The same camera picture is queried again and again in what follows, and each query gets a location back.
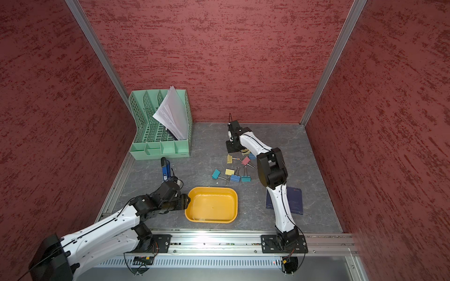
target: dark blue book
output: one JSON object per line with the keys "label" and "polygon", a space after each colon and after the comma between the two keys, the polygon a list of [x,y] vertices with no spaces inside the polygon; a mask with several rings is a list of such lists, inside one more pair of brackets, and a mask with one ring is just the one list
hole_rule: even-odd
{"label": "dark blue book", "polygon": [[[303,214],[303,202],[302,202],[302,190],[299,188],[288,187],[286,190],[289,202],[289,208],[291,208],[292,214]],[[265,208],[274,209],[272,199],[269,192],[265,191]]]}

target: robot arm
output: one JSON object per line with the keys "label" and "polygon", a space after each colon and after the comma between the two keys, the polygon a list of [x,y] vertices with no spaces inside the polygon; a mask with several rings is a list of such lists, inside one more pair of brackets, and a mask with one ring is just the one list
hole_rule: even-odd
{"label": "robot arm", "polygon": [[153,234],[144,222],[157,214],[184,210],[190,198],[173,181],[152,194],[131,199],[120,211],[61,239],[45,238],[29,265],[33,281],[71,281],[118,254],[153,246]]}
{"label": "robot arm", "polygon": [[249,128],[242,128],[236,120],[228,123],[228,136],[228,153],[248,149],[256,155],[259,180],[269,191],[274,206],[277,245],[282,251],[292,250],[300,236],[289,208],[286,193],[288,171],[281,150],[265,145]]}

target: yellow bin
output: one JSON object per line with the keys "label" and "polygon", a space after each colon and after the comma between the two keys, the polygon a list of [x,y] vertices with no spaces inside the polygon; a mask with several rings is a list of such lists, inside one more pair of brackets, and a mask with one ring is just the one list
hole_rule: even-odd
{"label": "yellow bin", "polygon": [[196,223],[230,223],[238,215],[238,195],[228,187],[194,187],[184,214]]}

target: wire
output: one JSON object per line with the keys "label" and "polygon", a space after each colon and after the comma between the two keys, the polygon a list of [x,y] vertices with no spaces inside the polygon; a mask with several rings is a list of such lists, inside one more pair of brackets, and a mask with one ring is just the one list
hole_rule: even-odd
{"label": "wire", "polygon": [[284,259],[285,258],[290,258],[291,256],[292,256],[292,253],[294,252],[294,249],[292,249],[292,252],[289,254],[289,256],[286,256],[286,257],[283,257]]}
{"label": "wire", "polygon": [[156,257],[156,255],[157,255],[158,252],[159,252],[158,242],[155,241],[155,244],[156,244],[156,254],[155,254],[153,257]]}
{"label": "wire", "polygon": [[133,198],[129,199],[128,202],[125,203],[125,205],[123,206],[122,210],[120,210],[120,213],[117,215],[116,219],[119,218],[120,214],[123,212],[123,210],[124,210],[125,207],[128,205],[128,203],[129,203],[131,200],[135,199],[135,198],[136,198],[136,197],[133,197]]}
{"label": "wire", "polygon": [[131,268],[128,266],[128,263],[126,262],[126,258],[125,258],[125,253],[123,253],[123,260],[125,261],[126,267],[128,267],[128,270],[135,275],[136,273],[134,271],[131,270]]}
{"label": "wire", "polygon": [[138,267],[138,269],[136,269],[135,276],[137,276],[137,275],[141,275],[141,276],[142,276],[142,274],[145,273],[145,272],[143,272],[143,273],[140,273],[140,272],[139,272],[139,269],[140,269],[141,267],[143,267],[143,266],[145,266],[145,269],[148,269],[148,268],[147,268],[147,265],[145,265],[145,264],[140,265],[140,266]]}
{"label": "wire", "polygon": [[[119,214],[117,215],[117,217],[116,217],[115,219],[118,219],[118,218],[119,218],[119,215],[123,212],[123,210],[125,209],[126,205],[127,205],[131,200],[133,200],[134,198],[135,198],[135,197],[129,199],[128,202],[125,203],[125,206],[123,206],[122,210],[119,212]],[[100,227],[106,225],[107,223],[112,222],[112,221],[115,220],[115,219],[111,219],[111,220],[105,222],[104,224],[99,225],[98,227],[96,227],[96,228],[94,228],[94,229],[92,229],[92,230],[90,230],[90,231],[88,231],[88,232],[86,232],[86,233],[83,233],[83,235],[77,237],[77,239],[82,238],[84,235],[87,235],[87,234],[93,232],[94,230],[99,229]],[[67,245],[69,245],[69,244],[71,244],[71,243],[75,243],[75,242],[76,242],[76,240],[70,241],[70,242],[67,243],[66,245],[61,246],[61,249],[64,249],[64,247],[66,247]],[[33,265],[30,269],[27,270],[27,272],[25,272],[22,276],[20,276],[20,278],[17,279],[17,281],[21,280],[25,275],[27,275],[31,270],[33,270],[33,269],[34,269],[35,267],[37,267],[39,264],[43,263],[43,262],[44,262],[45,260],[47,260],[48,258],[51,258],[51,256],[52,256],[54,253],[56,253],[59,249],[60,249],[60,248],[56,248],[56,249],[55,249],[53,252],[51,252],[47,257],[43,258],[41,261],[39,261],[38,263],[36,263],[35,265]]]}
{"label": "wire", "polygon": [[261,147],[267,151],[270,151],[269,149],[265,148],[264,145],[262,145],[259,141],[257,141],[254,137],[247,135],[246,133],[243,133],[243,135],[248,136],[249,138],[252,138],[253,140],[255,140],[255,142],[257,142],[259,145],[261,145]]}
{"label": "wire", "polygon": [[[303,237],[305,237],[305,234],[303,234],[303,231],[302,231],[302,229],[301,228],[299,228],[291,219],[290,219],[290,217],[289,217],[289,215],[288,215],[288,212],[286,211],[286,207],[284,206],[284,201],[283,201],[283,195],[281,194],[281,203],[283,203],[283,209],[284,209],[284,212],[286,213],[286,216],[287,216],[287,218],[292,222],[292,224],[295,226],[295,227],[297,227],[298,228],[298,230],[300,230],[300,232],[301,232],[301,234],[303,235]],[[301,263],[299,264],[299,266],[297,267],[297,269],[295,270],[295,271],[297,271],[299,268],[300,268],[300,266],[302,266],[302,264],[303,264],[303,261],[305,260],[305,256],[306,256],[306,251],[303,251],[304,253],[303,253],[303,259],[301,260]]]}
{"label": "wire", "polygon": [[185,186],[185,183],[181,180],[181,179],[178,179],[179,181],[181,181],[181,183],[183,184],[181,187],[180,187],[180,190],[183,188],[183,186]]}
{"label": "wire", "polygon": [[64,249],[65,246],[69,245],[70,243],[72,243],[72,241],[70,241],[69,243],[67,243],[64,246],[61,246],[61,248],[56,248],[53,250],[53,252],[51,252],[48,256],[46,256],[45,258],[43,258],[41,261],[39,261],[38,263],[36,263],[35,265],[33,265],[30,269],[27,270],[27,272],[25,272],[22,276],[20,276],[19,279],[17,279],[17,281],[19,281],[20,279],[24,278],[25,275],[27,275],[31,270],[33,270],[35,267],[37,267],[39,264],[43,263],[46,259],[51,258],[51,256],[56,253],[58,250],[60,249]]}

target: paper document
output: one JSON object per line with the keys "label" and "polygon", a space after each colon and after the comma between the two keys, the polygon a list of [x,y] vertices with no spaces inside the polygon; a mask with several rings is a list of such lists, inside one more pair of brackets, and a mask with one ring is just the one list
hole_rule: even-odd
{"label": "paper document", "polygon": [[174,86],[170,87],[158,110],[153,114],[153,118],[170,130],[178,140],[188,139],[189,124],[186,107]]}

